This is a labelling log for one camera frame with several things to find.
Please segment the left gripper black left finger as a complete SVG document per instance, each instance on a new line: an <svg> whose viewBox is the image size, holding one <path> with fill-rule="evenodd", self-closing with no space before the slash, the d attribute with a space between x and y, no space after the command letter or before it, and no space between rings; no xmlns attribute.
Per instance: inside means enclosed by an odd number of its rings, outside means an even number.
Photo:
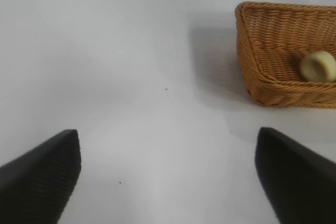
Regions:
<svg viewBox="0 0 336 224"><path fill-rule="evenodd" d="M81 172L77 130L1 166L1 223L57 223Z"/></svg>

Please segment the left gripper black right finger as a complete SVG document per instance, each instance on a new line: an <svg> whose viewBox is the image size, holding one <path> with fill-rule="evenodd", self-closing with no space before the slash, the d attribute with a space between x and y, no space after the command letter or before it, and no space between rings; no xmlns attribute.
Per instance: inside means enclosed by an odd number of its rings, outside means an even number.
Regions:
<svg viewBox="0 0 336 224"><path fill-rule="evenodd" d="M260 183L280 223L335 223L335 163L283 133L260 128Z"/></svg>

